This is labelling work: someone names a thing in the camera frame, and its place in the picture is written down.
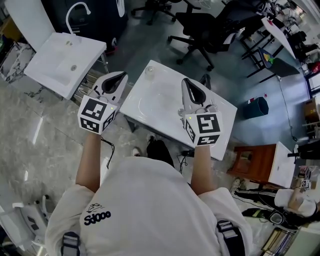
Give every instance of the wooden cabinet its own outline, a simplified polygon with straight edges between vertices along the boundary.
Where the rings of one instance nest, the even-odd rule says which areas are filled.
[[[295,169],[294,158],[287,157],[290,151],[281,142],[270,145],[237,146],[234,151],[237,153],[236,160],[228,174],[260,184],[290,186]]]

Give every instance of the person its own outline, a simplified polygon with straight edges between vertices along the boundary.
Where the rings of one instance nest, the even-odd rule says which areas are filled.
[[[278,212],[284,216],[285,221],[282,226],[296,229],[296,227],[320,221],[320,202],[316,202],[307,195],[300,193],[302,180],[303,178],[298,178],[293,189],[246,189],[243,187],[243,181],[237,178],[233,182],[231,193],[239,198],[259,202],[274,209],[274,211],[270,211],[268,209],[250,208],[242,212],[244,216],[269,219],[271,213]]]
[[[233,255],[241,255],[241,249],[242,255],[250,254],[251,228],[228,189],[214,186],[209,146],[195,148],[190,185],[154,136],[147,157],[135,149],[135,156],[111,168],[100,185],[100,147],[101,136],[88,134],[75,185],[64,192],[48,222],[49,256],[78,255],[64,247],[72,232],[79,234],[88,256],[225,255],[228,237],[217,228],[221,221],[230,221],[243,240],[233,246]]]

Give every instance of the white t-shirt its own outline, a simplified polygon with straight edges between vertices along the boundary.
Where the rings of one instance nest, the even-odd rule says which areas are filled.
[[[95,194],[80,185],[63,194],[45,244],[49,256],[60,255],[63,234],[80,223],[88,256],[219,256],[227,248],[219,220],[239,227],[249,255],[251,228],[226,188],[197,196],[171,165],[127,157]]]
[[[278,207],[283,207],[287,211],[292,212],[292,210],[288,208],[288,204],[293,192],[294,192],[293,189],[279,189],[275,195],[274,204]],[[316,201],[312,200],[307,195],[301,194],[301,193],[299,193],[296,196],[296,200],[301,203],[297,211],[302,216],[310,217],[315,213],[317,209]]]

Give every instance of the strap buckle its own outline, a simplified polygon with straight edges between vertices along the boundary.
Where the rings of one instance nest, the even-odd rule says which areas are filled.
[[[60,252],[62,256],[80,256],[80,237],[75,232],[64,233]]]
[[[216,226],[219,232],[223,234],[224,239],[235,238],[238,236],[235,232],[236,227],[234,227],[234,225],[228,220],[220,220]]]

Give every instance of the white table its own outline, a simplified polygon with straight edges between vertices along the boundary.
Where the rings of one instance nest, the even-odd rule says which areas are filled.
[[[274,36],[275,39],[277,39],[280,44],[283,45],[283,47],[290,53],[290,55],[295,59],[296,56],[294,54],[294,52],[292,51],[292,48],[285,36],[285,34],[276,26],[272,23],[272,21],[270,21],[267,17],[264,17],[262,20],[262,23],[265,27],[265,29]]]
[[[160,135],[194,148],[178,115],[178,110],[184,108],[181,82],[186,76],[154,60],[150,60],[148,66],[154,67],[154,77],[150,77],[143,70],[120,112]],[[210,145],[210,151],[213,158],[222,160],[237,108],[214,92],[212,96],[218,110],[222,112],[224,130],[216,144]]]
[[[264,25],[265,29],[275,38],[277,39],[281,46],[272,54],[273,57],[276,57],[276,55],[283,49],[285,48],[290,55],[295,59],[296,56],[285,36],[285,34],[276,26],[272,23],[272,21],[270,21],[267,17],[264,17],[261,19],[262,24]],[[257,43],[255,43],[252,47],[249,47],[246,43],[245,43],[245,38],[241,39],[242,44],[248,49],[243,55],[242,55],[242,59],[246,59],[249,56],[253,58],[254,62],[258,65],[258,67],[261,68],[260,63],[258,62],[258,60],[256,59],[256,57],[254,56],[254,53],[258,52],[258,50],[254,50],[254,48],[256,48],[263,40],[265,40],[267,37],[269,37],[268,35],[265,35],[264,37],[262,37]],[[273,39],[270,38],[269,41],[262,46],[262,48],[264,48],[266,45],[268,45]]]
[[[284,188],[290,188],[295,171],[295,158],[288,157],[291,151],[280,141],[275,146],[275,153],[270,171],[269,182]]]

